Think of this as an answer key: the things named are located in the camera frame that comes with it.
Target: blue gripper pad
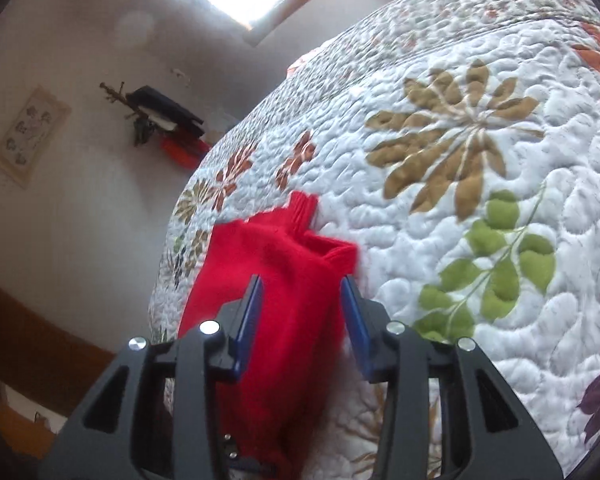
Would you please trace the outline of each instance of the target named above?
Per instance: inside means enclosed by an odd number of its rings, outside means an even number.
[[[353,280],[353,276],[346,276],[340,283],[340,303],[344,314],[344,321],[349,332],[349,339],[353,348],[353,355],[362,376],[370,381],[373,374],[371,361],[372,338],[366,326],[365,316],[362,311],[365,300]]]
[[[240,378],[249,363],[253,339],[255,337],[260,312],[262,310],[262,295],[264,286],[259,276],[253,276],[247,287],[245,295],[240,300],[237,317],[242,317],[242,322],[235,335],[235,363],[232,373],[236,380]]]

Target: bed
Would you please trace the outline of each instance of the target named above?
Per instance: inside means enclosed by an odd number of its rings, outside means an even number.
[[[175,337],[216,222],[317,194],[360,289],[472,336],[565,474],[600,440],[600,13],[590,0],[396,0],[339,35],[206,157],[150,303]],[[384,391],[347,349],[306,478],[368,478]],[[439,415],[432,384],[431,413]],[[430,471],[440,471],[440,422]]]

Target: red garment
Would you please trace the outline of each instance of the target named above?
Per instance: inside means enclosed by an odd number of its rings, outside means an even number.
[[[357,247],[308,230],[318,199],[294,192],[288,207],[213,229],[205,264],[187,300],[178,336],[241,298],[253,274],[264,283],[247,371],[218,384],[223,433],[240,452],[296,478],[318,422],[344,336],[340,280]]]

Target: floral quilt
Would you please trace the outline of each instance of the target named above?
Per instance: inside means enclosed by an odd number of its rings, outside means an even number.
[[[362,293],[473,337],[565,473],[600,437],[600,14],[590,0],[396,0],[342,33],[205,158],[150,304],[175,337],[213,225],[320,197]],[[344,349],[306,478],[368,478],[382,386]],[[430,388],[430,474],[440,471]]]

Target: wooden headboard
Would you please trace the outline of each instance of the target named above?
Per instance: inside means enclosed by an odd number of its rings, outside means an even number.
[[[0,380],[28,399],[69,416],[113,357],[0,289]]]

